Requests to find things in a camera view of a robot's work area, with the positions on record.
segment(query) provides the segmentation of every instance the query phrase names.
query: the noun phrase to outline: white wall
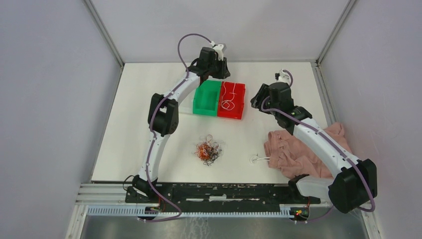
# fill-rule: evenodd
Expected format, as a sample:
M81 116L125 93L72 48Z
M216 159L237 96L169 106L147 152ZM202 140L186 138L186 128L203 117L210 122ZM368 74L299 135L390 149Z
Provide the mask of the white wall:
M229 61L316 59L347 0L93 0L125 62L179 62L187 33L227 44ZM187 38L186 59L204 40Z
M81 0L0 8L0 238L63 238L119 67Z
M360 0L322 62L351 148L378 167L384 238L421 238L422 1Z

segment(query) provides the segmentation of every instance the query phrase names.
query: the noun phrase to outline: tangled wire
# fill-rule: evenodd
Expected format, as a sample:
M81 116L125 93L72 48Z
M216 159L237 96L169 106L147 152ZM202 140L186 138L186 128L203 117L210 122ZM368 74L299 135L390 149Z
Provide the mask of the tangled wire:
M220 156L221 148L216 142L212 142L212 135L205 137L205 142L197 144L195 155L204 162L204 165L210 166Z

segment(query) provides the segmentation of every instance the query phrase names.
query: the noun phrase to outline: white string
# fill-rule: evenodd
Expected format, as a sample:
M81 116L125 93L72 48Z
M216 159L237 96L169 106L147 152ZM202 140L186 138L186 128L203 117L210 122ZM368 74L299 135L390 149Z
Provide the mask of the white string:
M258 160L264 160L264 161L269 162L269 161L270 161L270 157L263 157L263 158L260 158L260 157L258 157L258 155L253 155L253 156L250 158L250 162L251 162L251 163L253 163L253 164L255 164L256 162L258 162Z
M226 91L227 91L227 89L226 89L226 87L225 87L225 83L226 83L226 82L224 81L224 82L223 82L224 94L223 94L222 99L224 99L225 93L226 93ZM234 105L234 103L233 103L233 100L234 100L234 95L235 95L235 93L234 93L234 88L236 88L236 83L234 83L234 86L233 86L233 92L231 93L231 94L233 94L233 98L231 98L231 100L225 100L225 101L222 101L222 102L221 102L221 107L222 107L223 109L227 110L227 111L230 111L230 110L234 109L234 107L235 107L235 105Z

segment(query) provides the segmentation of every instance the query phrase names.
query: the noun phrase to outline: pink cloth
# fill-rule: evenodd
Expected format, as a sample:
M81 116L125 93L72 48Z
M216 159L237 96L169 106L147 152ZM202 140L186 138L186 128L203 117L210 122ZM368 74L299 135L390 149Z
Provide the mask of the pink cloth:
M351 152L344 127L336 122L325 129L344 149ZM281 173L289 179L300 174L309 174L318 178L332 178L324 163L296 137L285 130L268 133L268 141L264 144L265 154L270 157L270 168L279 168Z

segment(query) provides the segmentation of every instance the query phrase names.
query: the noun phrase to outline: gray floor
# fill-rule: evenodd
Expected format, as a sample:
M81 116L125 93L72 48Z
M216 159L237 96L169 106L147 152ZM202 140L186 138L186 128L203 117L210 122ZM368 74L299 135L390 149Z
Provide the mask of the gray floor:
M326 209L312 208L311 218ZM361 213L334 210L327 218L306 225L272 218L182 218L143 223L134 217L88 216L84 239L367 239Z

